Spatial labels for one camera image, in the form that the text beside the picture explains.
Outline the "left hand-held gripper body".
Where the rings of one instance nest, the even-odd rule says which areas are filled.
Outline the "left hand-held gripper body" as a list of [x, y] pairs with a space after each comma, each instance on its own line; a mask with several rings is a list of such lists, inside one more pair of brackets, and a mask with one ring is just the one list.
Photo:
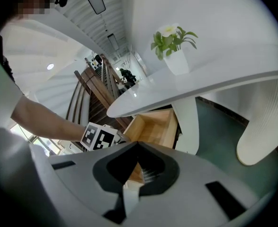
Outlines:
[[109, 125], [89, 122], [80, 143], [87, 151], [94, 151], [130, 141], [129, 137]]

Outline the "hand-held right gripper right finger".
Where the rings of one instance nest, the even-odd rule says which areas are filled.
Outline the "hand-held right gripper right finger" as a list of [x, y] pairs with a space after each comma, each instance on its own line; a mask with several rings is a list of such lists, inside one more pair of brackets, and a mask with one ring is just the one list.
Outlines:
[[139, 164], [157, 172], [128, 215], [131, 227], [244, 227], [260, 212], [242, 182], [197, 156], [144, 142]]

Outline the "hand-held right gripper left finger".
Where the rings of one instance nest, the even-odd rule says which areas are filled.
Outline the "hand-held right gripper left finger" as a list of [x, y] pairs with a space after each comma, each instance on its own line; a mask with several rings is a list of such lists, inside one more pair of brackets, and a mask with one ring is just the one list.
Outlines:
[[50, 197], [62, 224], [138, 224], [138, 195], [123, 186], [137, 164], [138, 143], [53, 157]]

